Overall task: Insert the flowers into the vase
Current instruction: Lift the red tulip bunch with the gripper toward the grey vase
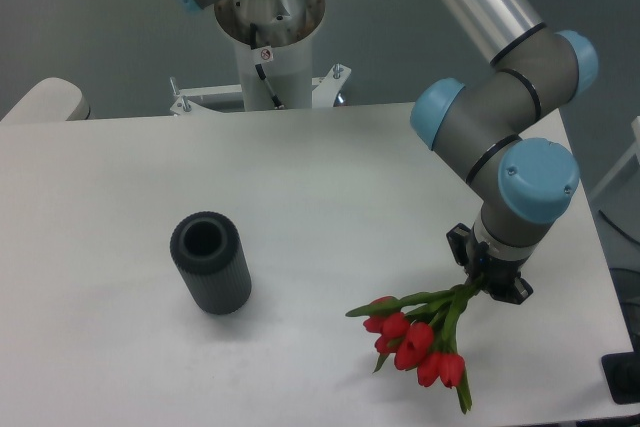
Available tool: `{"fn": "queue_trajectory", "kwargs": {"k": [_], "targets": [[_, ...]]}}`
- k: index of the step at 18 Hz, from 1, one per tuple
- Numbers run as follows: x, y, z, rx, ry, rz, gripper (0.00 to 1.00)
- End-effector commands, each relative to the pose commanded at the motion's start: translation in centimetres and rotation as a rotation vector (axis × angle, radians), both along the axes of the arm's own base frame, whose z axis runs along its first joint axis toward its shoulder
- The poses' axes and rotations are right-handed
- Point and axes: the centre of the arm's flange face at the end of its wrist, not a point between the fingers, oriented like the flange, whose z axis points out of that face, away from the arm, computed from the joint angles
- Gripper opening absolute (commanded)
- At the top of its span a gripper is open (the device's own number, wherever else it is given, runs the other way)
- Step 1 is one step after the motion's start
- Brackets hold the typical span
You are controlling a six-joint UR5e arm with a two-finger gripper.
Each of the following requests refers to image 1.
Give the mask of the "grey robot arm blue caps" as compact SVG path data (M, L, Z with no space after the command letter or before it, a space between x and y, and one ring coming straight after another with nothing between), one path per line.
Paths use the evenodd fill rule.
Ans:
M442 0L493 68L468 87L445 78L416 100L418 137L483 202L472 226L447 236L470 279L484 278L495 300L519 304L532 292L521 267L567 210L579 183L563 146L524 132L587 89L597 53L573 31L553 32L527 0ZM310 39L325 0L179 0L213 8L234 42L240 92L248 111L332 106L328 83L314 84Z

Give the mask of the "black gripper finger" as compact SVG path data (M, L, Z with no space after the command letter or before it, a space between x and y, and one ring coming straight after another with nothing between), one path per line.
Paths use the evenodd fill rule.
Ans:
M533 288L518 274L506 283L489 283L487 293L498 302L523 303L533 294Z
M467 267L471 261L471 229L465 224L456 224L447 232L446 239L455 262Z

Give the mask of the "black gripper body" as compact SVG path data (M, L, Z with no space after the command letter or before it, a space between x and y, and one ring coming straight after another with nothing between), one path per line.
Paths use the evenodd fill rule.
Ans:
M471 261L467 266L467 274L472 281L482 276L487 291L489 283L506 283L518 274L522 277L521 269L528 257L504 260L492 254L489 247L490 245L485 241L478 242L475 239L471 241Z

